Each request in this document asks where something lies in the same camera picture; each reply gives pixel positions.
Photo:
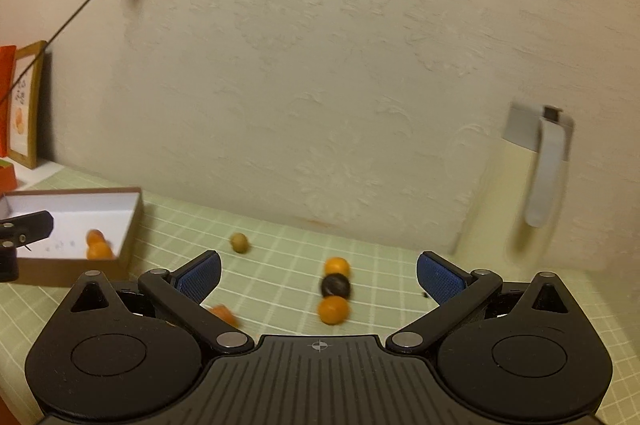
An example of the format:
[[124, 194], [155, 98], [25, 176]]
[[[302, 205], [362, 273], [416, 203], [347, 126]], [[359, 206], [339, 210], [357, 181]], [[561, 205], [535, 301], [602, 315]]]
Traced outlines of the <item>small green-brown fruit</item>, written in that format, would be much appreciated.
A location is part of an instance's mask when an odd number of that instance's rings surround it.
[[241, 232], [235, 232], [229, 237], [229, 242], [233, 252], [238, 254], [245, 254], [250, 250], [250, 241], [247, 236]]

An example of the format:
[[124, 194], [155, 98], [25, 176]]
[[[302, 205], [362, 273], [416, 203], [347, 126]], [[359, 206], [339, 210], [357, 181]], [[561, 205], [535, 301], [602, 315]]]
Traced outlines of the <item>brown cardboard box white inside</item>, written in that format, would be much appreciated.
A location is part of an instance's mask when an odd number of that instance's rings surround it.
[[[17, 250], [17, 284], [71, 286], [87, 270], [107, 278], [128, 278], [138, 223], [143, 215], [137, 187], [22, 191], [1, 198], [3, 219], [47, 211], [53, 219], [49, 237]], [[102, 233], [110, 258], [90, 258], [87, 234]]]

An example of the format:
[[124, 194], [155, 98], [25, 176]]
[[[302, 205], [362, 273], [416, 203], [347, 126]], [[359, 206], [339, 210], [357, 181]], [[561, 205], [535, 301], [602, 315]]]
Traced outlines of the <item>small orange fruit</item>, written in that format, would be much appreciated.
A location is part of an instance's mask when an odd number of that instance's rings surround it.
[[210, 307], [208, 311], [218, 319], [231, 325], [231, 327], [240, 326], [239, 319], [235, 317], [235, 314], [227, 306], [216, 305], [216, 306]]

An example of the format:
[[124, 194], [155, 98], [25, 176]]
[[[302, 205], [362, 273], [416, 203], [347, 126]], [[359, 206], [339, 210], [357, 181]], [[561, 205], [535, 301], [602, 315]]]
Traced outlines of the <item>red gift box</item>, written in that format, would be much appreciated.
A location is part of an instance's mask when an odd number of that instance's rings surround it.
[[11, 161], [0, 160], [0, 194], [12, 192], [17, 188], [15, 167]]

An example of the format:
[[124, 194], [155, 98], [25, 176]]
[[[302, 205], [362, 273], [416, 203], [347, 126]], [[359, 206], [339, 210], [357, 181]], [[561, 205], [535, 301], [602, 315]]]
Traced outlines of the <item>red paper bag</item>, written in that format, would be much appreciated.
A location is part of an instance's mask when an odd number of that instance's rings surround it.
[[8, 95], [13, 78], [15, 53], [15, 45], [0, 47], [0, 156], [2, 158], [8, 152], [8, 144], [6, 143], [8, 140], [6, 137], [9, 112]]

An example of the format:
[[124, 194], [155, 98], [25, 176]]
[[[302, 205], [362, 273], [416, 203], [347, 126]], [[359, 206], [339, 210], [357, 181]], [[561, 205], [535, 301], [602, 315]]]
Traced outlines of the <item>dark purple round fruit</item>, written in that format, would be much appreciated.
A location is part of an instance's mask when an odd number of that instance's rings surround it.
[[323, 297], [337, 296], [349, 299], [352, 295], [352, 285], [346, 275], [330, 273], [322, 279], [320, 293]]

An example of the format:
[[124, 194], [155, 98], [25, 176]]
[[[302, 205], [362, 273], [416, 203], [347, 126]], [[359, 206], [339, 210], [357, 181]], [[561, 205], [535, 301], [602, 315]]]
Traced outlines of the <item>wooden picture frame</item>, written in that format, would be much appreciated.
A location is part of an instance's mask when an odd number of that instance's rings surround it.
[[33, 170], [37, 167], [37, 116], [46, 41], [17, 49], [8, 99], [8, 156]]

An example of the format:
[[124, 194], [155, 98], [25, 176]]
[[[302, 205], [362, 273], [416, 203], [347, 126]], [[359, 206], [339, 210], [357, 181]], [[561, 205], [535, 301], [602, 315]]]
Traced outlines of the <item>cream thermos jug grey lid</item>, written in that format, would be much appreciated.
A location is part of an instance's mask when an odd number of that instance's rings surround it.
[[541, 263], [561, 215], [574, 128], [559, 108], [512, 102], [454, 259], [509, 275]]

